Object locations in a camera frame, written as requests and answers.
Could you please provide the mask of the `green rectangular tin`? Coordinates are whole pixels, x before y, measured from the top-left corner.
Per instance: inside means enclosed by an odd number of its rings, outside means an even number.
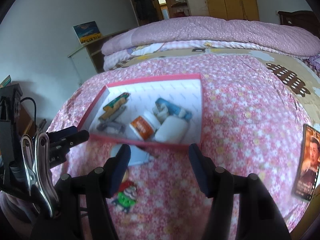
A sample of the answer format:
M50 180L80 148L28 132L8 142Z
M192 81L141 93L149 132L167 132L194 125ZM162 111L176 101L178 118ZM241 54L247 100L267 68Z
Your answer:
M125 92L110 101L103 107L103 114L99 116L99 120L106 121L112 114L114 114L120 107L127 103L130 93Z

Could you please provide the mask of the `white jar orange label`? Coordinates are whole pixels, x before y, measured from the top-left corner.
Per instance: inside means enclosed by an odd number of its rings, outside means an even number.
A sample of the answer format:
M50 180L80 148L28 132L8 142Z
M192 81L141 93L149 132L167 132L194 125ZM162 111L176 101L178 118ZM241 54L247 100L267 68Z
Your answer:
M139 115L129 123L133 133L142 141L150 139L160 126L161 123L150 111L144 111L142 115Z

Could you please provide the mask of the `white wall charger plug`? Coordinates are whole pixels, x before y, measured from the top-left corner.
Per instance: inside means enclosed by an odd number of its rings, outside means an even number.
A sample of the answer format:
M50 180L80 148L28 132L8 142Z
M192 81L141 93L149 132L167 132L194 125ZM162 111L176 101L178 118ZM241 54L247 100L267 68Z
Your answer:
M169 110L164 103L161 105L155 105L155 107L153 107L152 111L160 123L163 123L164 120L170 115Z

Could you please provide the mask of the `blue inhaler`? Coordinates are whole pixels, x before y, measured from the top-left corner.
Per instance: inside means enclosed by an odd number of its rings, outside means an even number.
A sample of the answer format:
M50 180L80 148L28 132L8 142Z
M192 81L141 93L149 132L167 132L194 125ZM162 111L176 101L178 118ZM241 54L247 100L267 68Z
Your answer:
M175 115L178 116L179 118L184 119L185 121L190 121L193 117L193 114L191 113L191 111L178 106L172 102L169 102L163 98L158 98L155 102L156 106L161 106L161 105L165 105L168 109L168 113L170 115Z

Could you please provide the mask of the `metal spring clamp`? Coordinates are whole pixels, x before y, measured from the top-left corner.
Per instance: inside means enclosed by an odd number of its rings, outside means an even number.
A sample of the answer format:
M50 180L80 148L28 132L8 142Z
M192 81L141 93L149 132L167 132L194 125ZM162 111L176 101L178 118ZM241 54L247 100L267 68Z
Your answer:
M39 213L52 218L55 215L59 198L54 189L49 168L48 135L43 132L39 133L35 140L32 140L27 134L23 135L21 150L29 196Z

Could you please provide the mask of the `red green cartoon figurine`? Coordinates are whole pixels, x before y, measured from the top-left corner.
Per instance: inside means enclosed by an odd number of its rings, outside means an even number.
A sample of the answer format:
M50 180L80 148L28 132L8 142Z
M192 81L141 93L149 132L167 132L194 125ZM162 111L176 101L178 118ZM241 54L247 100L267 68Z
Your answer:
M137 186L129 180L129 170L125 171L118 192L112 199L112 205L124 213L129 213L137 202Z

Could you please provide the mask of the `grey metal clip tool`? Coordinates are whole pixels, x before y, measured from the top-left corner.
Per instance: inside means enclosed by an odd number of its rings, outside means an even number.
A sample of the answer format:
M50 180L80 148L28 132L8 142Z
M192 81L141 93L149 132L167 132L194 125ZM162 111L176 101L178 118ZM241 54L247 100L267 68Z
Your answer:
M124 133L125 132L125 125L124 124L120 124L118 122L101 122L98 126L97 126L97 130L99 131L104 131L107 128L113 128L115 129L118 133Z

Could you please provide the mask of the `light blue oval case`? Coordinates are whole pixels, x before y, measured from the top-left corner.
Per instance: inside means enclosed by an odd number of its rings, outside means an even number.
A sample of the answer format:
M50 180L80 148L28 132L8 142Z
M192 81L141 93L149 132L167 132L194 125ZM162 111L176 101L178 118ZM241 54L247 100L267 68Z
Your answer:
M113 146L111 149L110 157L115 157L121 146L122 144ZM131 158L128 166L142 165L155 160L155 158L151 154L138 148L137 146L129 145L129 147L131 151Z

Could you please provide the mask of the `portrait book cover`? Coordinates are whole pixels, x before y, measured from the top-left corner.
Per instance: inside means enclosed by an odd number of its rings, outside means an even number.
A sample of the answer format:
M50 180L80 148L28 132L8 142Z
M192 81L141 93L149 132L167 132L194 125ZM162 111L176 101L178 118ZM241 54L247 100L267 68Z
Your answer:
M310 125L303 125L303 140L299 166L292 188L292 194L310 202L319 176L319 131Z

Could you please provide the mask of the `white bedside shelf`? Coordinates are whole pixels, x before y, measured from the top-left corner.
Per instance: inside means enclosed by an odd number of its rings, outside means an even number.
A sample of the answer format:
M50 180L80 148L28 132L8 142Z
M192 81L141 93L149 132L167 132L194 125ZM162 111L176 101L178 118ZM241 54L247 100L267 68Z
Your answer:
M104 55L101 52L103 44L127 31L128 29L118 31L84 43L67 56L78 75L80 85L93 76L104 72Z

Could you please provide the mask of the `white earbuds case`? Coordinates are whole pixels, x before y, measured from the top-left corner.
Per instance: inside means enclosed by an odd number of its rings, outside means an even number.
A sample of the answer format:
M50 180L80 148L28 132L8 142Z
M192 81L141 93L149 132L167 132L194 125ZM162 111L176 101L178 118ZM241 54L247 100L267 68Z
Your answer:
M155 133L157 142L179 144L188 130L189 124L184 119L176 116L168 116Z

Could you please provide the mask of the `red shallow cardboard box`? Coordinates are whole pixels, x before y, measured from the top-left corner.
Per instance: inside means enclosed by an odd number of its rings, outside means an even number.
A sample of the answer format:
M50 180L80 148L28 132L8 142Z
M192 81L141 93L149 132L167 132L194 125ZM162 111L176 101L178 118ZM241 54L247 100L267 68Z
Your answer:
M128 92L130 96L127 103L122 105L106 121L99 120L103 114L103 107L120 94ZM155 134L148 140L137 138L129 127L129 123L144 111L150 111L155 107L158 98L163 98L178 106L181 106L193 114L188 121L189 127L179 144L157 142ZM190 144L201 144L203 123L203 88L200 74L179 74L156 77L143 77L133 80L119 81L106 84L97 94L93 102L82 117L78 128L89 131L94 139L109 142L127 143L142 147L168 147L187 148ZM97 130L101 122L118 122L124 124L124 133L118 133L113 128L104 131Z

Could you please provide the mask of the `blue yellow picture card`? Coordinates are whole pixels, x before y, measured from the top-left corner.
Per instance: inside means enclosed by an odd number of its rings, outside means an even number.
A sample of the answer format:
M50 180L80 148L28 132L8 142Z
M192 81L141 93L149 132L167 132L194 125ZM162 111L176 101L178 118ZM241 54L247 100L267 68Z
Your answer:
M102 34L95 21L75 25L73 29L81 44L85 44L102 37Z

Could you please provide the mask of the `pink folded quilt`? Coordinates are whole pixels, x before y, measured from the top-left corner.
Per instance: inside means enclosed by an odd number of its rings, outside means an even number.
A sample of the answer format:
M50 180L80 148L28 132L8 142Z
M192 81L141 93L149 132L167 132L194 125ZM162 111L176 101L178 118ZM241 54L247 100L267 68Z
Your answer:
M319 53L319 38L305 29L208 16L172 18L143 25L108 40L101 50L108 56L145 44L191 40L252 43L301 57Z

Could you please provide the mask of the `dark wooden headboard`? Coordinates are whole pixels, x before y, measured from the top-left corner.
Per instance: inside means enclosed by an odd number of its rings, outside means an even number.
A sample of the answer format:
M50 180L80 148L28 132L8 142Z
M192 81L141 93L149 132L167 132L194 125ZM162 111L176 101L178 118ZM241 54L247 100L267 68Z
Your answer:
M313 11L278 11L280 24L303 28L313 35L319 37L319 20Z

